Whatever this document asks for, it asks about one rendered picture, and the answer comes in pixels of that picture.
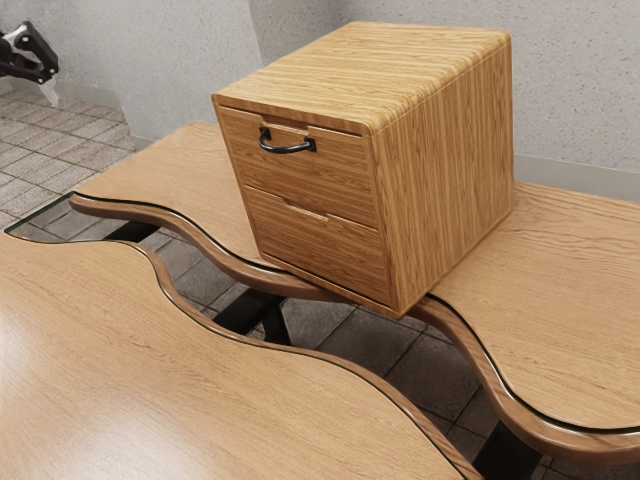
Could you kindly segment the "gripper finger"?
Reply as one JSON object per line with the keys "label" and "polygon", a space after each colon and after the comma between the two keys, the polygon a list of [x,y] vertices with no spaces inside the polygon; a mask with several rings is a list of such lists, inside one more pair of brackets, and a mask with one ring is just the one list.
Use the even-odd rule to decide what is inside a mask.
{"label": "gripper finger", "polygon": [[11,32],[0,31],[0,77],[37,84],[52,107],[58,108],[58,72],[58,55],[30,21],[22,22]]}

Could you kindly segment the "wooden two-drawer cabinet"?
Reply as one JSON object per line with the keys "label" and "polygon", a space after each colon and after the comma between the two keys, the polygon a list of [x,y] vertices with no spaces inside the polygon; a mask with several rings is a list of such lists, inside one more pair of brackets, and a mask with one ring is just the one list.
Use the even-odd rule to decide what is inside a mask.
{"label": "wooden two-drawer cabinet", "polygon": [[352,22],[212,102],[260,255],[389,316],[511,210],[504,30]]}

